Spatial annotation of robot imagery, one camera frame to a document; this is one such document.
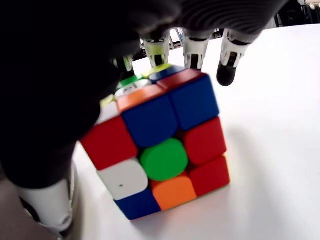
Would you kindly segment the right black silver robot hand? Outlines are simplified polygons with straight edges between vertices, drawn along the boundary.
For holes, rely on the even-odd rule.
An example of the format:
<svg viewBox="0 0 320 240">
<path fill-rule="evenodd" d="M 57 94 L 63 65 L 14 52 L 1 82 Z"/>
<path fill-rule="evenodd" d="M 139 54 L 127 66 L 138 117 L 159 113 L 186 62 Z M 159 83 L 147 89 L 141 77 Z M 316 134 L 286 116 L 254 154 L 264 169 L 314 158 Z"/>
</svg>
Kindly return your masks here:
<svg viewBox="0 0 320 240">
<path fill-rule="evenodd" d="M 125 75 L 113 60 L 140 39 L 180 27 L 202 37 L 215 28 L 252 43 L 283 0 L 3 0 L 0 3 L 0 176 L 42 195 L 34 207 L 0 190 L 0 237 L 25 239 L 31 225 L 72 229 L 72 156 L 100 115 L 100 101 Z"/>
</svg>

